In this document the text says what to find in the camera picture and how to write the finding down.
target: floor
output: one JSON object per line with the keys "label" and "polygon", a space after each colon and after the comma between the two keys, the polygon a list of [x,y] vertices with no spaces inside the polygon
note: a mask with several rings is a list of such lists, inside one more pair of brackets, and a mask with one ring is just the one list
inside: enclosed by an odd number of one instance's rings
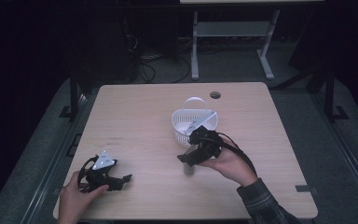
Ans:
{"label": "floor", "polygon": [[[265,82],[269,87],[282,83],[298,71],[287,65],[296,43],[273,42],[268,60],[275,75],[266,80],[255,50],[257,41],[240,45],[231,42],[210,46],[199,56],[198,82]],[[145,66],[131,84],[189,83],[190,55],[147,62],[156,52],[144,54]],[[358,223],[358,106],[339,81],[335,82],[335,105],[340,105],[349,119],[331,123],[323,112],[324,89],[309,94],[305,78],[283,91],[271,91],[303,174],[312,189],[319,215],[314,223]],[[70,105],[69,80],[62,83],[40,120],[15,170],[0,194],[0,223],[55,223],[52,210],[87,123],[98,88],[79,101],[76,119],[60,118]],[[347,160],[352,154],[355,160]],[[90,221],[90,223],[122,223]]]}

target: white basket handle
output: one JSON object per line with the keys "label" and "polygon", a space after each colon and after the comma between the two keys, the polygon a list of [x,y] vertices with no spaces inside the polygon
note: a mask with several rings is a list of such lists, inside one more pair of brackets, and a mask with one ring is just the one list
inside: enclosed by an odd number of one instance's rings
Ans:
{"label": "white basket handle", "polygon": [[185,100],[185,102],[183,103],[183,109],[186,109],[186,104],[191,101],[201,101],[205,104],[205,109],[208,109],[206,102],[197,96],[193,96],[193,97],[190,97],[187,100]]}

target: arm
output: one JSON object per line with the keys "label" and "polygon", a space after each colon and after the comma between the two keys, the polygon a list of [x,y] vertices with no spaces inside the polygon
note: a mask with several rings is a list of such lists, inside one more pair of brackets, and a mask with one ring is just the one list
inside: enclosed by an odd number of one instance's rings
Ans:
{"label": "arm", "polygon": [[104,185],[90,193],[82,193],[77,185],[79,172],[74,172],[68,185],[60,193],[59,224],[76,224],[92,201],[109,189]]}
{"label": "arm", "polygon": [[224,177],[241,186],[237,189],[242,201],[255,223],[300,223],[296,217],[280,207],[249,165],[232,151],[222,148],[220,156],[199,164],[218,171]]}

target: sleeve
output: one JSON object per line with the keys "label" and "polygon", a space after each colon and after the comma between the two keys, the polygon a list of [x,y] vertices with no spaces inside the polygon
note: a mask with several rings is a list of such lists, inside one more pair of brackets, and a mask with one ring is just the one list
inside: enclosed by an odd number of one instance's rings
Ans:
{"label": "sleeve", "polygon": [[237,192],[249,215],[257,224],[300,223],[278,204],[261,178],[252,185],[237,188]]}

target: basket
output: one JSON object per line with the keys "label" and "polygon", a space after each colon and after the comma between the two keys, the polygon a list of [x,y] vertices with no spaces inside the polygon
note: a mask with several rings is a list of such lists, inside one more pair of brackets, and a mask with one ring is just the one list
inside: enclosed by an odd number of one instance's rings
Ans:
{"label": "basket", "polygon": [[[192,101],[200,101],[205,105],[204,109],[186,109],[186,104]],[[201,123],[206,129],[214,130],[217,126],[217,114],[215,111],[208,109],[204,100],[199,97],[190,97],[184,104],[183,109],[176,110],[172,114],[172,125],[174,128],[175,139],[183,147],[190,147],[188,139],[191,133],[186,133],[187,128],[193,121],[202,116],[211,115],[208,119]]]}

